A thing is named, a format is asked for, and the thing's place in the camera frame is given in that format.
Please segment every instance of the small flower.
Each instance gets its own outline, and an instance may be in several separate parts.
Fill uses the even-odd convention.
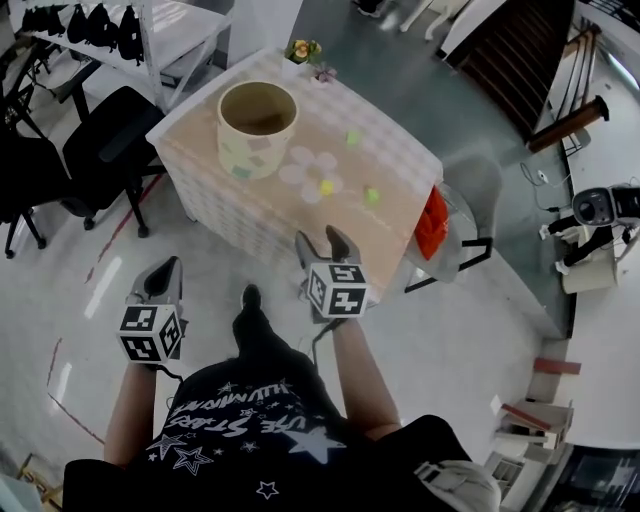
[[[301,186],[300,195],[305,202],[315,204],[322,199],[323,182],[325,185],[326,182],[332,184],[331,194],[342,190],[342,178],[336,171],[338,161],[331,153],[322,152],[314,155],[304,146],[293,147],[289,152],[295,163],[285,165],[278,174],[285,183]],[[316,169],[321,176],[310,176],[309,171],[312,169]]]
[[[309,56],[309,44],[301,39],[293,43],[293,50],[294,55],[301,61],[306,60]]]
[[[338,72],[335,69],[329,67],[326,62],[322,62],[321,64],[316,66],[315,69],[315,77],[319,82],[322,83],[332,82],[337,74]]]

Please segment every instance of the cup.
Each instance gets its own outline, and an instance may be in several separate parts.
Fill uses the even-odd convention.
[[[218,101],[218,154],[225,170],[257,180],[278,168],[295,133],[298,105],[270,82],[242,82]]]

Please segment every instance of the star print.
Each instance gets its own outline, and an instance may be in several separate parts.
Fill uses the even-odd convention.
[[[237,386],[237,384],[231,384],[231,382],[227,382],[224,386],[218,389],[218,394],[221,395],[222,393],[231,393],[231,388],[235,386]]]
[[[245,441],[242,446],[240,447],[241,450],[244,450],[247,453],[251,453],[255,450],[259,450],[260,447],[253,441],[251,441],[250,443]]]
[[[276,483],[270,482],[268,484],[264,482],[260,482],[260,489],[256,491],[257,494],[262,494],[265,500],[271,498],[271,496],[275,496],[276,494],[280,494],[276,491]]]
[[[162,439],[160,439],[160,441],[153,443],[151,446],[149,446],[149,448],[147,448],[147,450],[151,450],[153,448],[160,448],[160,460],[164,460],[164,456],[167,454],[167,452],[171,449],[172,446],[184,446],[187,444],[187,443],[183,443],[182,441],[179,441],[181,437],[182,437],[182,434],[175,437],[169,437],[165,434],[162,434]]]
[[[325,427],[316,427],[308,434],[287,430],[283,432],[297,444],[289,453],[308,452],[320,464],[329,462],[329,448],[344,448],[345,445],[327,438]]]
[[[205,457],[200,454],[202,446],[189,452],[187,450],[182,450],[181,448],[174,449],[176,453],[180,455],[180,458],[178,459],[178,462],[173,465],[173,469],[178,469],[184,466],[193,476],[198,474],[198,468],[201,464],[209,464],[210,462],[213,462],[209,457]]]

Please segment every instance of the red object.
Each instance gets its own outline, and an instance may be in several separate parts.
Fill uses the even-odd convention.
[[[444,242],[449,231],[447,203],[436,187],[431,190],[418,225],[415,229],[416,242],[426,260],[430,260]]]
[[[568,361],[555,361],[554,359],[536,358],[533,363],[533,371],[542,373],[553,373],[557,375],[580,375],[582,364],[570,363]]]

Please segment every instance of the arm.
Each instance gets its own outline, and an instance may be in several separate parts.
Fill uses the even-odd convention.
[[[374,441],[399,430],[398,410],[360,324],[347,320],[340,325],[333,333],[333,345],[349,422]]]
[[[104,460],[125,467],[153,439],[156,372],[129,364],[111,414],[104,443]]]

